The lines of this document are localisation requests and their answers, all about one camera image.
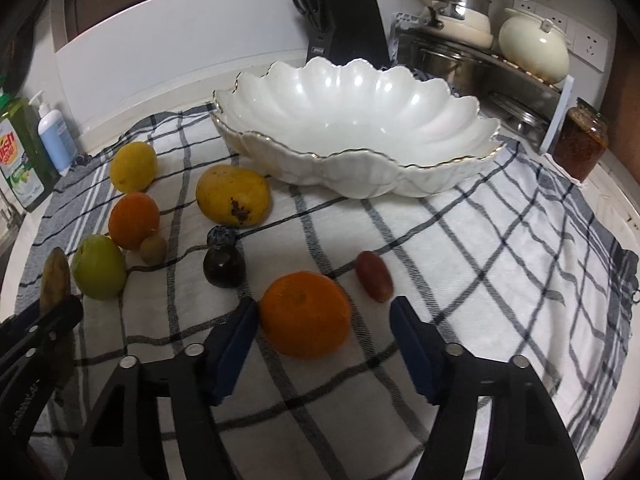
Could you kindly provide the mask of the green apple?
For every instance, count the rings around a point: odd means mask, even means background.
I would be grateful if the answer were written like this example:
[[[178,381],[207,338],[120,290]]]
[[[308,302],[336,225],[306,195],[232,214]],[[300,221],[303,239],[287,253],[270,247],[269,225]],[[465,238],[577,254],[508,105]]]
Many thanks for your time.
[[[125,256],[106,235],[89,235],[75,252],[72,274],[85,296],[96,300],[115,298],[127,281]]]

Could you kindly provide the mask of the small brownish banana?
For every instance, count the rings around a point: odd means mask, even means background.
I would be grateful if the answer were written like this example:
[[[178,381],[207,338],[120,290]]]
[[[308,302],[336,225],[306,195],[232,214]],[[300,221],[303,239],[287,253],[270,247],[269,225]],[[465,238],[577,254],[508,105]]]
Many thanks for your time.
[[[70,296],[70,267],[65,252],[55,247],[42,271],[39,311],[46,314]]]

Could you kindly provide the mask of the red grape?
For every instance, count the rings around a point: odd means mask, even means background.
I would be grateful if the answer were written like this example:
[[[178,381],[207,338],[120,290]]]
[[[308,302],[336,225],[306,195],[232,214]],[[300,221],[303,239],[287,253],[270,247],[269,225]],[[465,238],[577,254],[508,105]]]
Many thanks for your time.
[[[384,304],[393,297],[392,276],[384,260],[375,252],[360,252],[355,270],[359,283],[372,300]]]

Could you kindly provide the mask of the yellow mango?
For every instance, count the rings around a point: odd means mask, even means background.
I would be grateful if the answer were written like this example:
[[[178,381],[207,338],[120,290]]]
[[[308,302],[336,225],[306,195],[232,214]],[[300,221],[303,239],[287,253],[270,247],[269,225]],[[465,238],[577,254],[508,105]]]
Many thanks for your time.
[[[215,165],[198,179],[195,199],[205,217],[223,226],[257,226],[271,209],[270,187],[257,172]]]

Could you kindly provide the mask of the blue pump soap bottle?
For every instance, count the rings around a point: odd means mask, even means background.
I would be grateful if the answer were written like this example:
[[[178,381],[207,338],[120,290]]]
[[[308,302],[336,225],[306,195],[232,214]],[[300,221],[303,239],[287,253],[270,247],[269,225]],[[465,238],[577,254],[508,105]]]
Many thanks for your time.
[[[37,131],[40,140],[55,169],[61,176],[65,176],[79,152],[63,114],[44,99],[42,91],[37,92],[29,100],[29,104],[38,112]]]

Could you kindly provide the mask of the small orange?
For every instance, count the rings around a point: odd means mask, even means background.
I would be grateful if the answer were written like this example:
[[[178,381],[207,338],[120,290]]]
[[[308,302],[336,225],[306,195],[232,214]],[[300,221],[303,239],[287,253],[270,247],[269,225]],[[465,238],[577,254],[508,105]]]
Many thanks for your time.
[[[108,234],[121,248],[137,252],[144,240],[160,228],[160,210],[148,194],[122,197],[108,219]]]

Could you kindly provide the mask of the metal kitchen rack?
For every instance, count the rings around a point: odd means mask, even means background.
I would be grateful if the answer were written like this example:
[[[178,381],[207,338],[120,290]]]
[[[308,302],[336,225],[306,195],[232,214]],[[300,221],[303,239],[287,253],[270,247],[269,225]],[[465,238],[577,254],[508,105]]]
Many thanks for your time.
[[[444,47],[466,53],[482,61],[484,66],[482,76],[480,76],[476,91],[470,96],[475,96],[480,101],[480,108],[486,115],[500,119],[506,130],[527,140],[538,153],[544,154],[552,151],[556,136],[570,107],[574,87],[573,77],[567,77],[558,86],[546,84],[540,78],[522,70],[498,54],[432,36],[406,22],[398,21],[399,13],[406,14],[406,12],[396,13],[390,28],[390,54],[395,63],[411,70],[408,63],[410,47],[413,44],[431,44],[432,46]],[[506,124],[506,113],[503,113],[488,98],[488,93],[491,91],[498,91],[517,99],[539,115],[544,116],[549,123],[547,132],[541,138],[530,138],[514,132]]]

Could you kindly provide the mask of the jar of red sauce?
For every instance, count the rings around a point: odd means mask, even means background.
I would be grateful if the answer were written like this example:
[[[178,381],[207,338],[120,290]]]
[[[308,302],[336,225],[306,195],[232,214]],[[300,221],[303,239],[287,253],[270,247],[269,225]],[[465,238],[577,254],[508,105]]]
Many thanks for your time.
[[[565,116],[552,151],[554,161],[573,179],[585,181],[608,148],[608,120],[577,99]]]

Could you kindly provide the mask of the steel pot under rack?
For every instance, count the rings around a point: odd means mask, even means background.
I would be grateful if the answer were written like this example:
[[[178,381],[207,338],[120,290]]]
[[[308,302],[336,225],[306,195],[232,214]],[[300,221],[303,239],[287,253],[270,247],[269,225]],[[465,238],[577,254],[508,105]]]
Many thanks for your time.
[[[483,62],[466,53],[431,44],[413,44],[408,66],[423,80],[442,79],[457,96],[469,96],[476,91]]]

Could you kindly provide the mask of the large orange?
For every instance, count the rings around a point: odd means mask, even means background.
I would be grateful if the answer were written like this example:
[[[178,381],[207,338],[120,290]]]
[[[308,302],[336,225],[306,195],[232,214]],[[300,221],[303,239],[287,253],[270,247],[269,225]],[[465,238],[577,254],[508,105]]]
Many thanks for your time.
[[[325,358],[352,330],[352,307],[340,286],[309,271],[275,280],[259,301],[260,324],[270,346],[300,360]]]

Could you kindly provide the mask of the glass pot lid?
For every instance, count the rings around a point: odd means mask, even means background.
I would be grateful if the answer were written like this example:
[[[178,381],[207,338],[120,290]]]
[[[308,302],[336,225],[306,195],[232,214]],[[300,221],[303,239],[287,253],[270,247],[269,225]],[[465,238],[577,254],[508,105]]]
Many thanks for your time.
[[[530,138],[541,138],[547,132],[548,120],[519,100],[498,91],[489,92],[488,98],[506,113],[506,124],[514,132]]]

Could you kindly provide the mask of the small yellow-green fruit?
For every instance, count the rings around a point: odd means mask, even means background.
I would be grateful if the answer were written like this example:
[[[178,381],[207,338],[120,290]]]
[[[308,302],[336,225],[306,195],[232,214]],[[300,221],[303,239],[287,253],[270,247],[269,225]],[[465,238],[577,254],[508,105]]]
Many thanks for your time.
[[[140,245],[139,255],[147,266],[158,266],[166,259],[166,240],[160,234],[148,236]]]

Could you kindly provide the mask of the blueberry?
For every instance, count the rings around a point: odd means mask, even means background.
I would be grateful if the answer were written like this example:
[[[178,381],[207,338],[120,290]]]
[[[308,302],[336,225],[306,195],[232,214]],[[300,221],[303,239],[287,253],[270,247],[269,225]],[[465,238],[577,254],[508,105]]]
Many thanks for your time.
[[[213,226],[206,235],[208,247],[235,246],[238,242],[238,233],[230,226]]]

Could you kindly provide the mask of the cream kettle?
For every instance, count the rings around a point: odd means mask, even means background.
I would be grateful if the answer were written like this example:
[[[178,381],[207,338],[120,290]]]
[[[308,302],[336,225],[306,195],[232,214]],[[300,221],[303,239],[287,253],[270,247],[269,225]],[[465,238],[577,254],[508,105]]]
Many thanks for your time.
[[[506,20],[498,32],[503,56],[546,84],[562,81],[570,69],[566,36],[548,18],[515,9],[504,9]]]

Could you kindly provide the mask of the dark purple plum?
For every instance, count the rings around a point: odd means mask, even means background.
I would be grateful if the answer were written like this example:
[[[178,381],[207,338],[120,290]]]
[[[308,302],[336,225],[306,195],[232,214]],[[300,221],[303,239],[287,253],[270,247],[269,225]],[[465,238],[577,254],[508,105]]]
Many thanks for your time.
[[[234,246],[212,246],[204,257],[203,273],[214,286],[238,288],[245,281],[245,260]]]

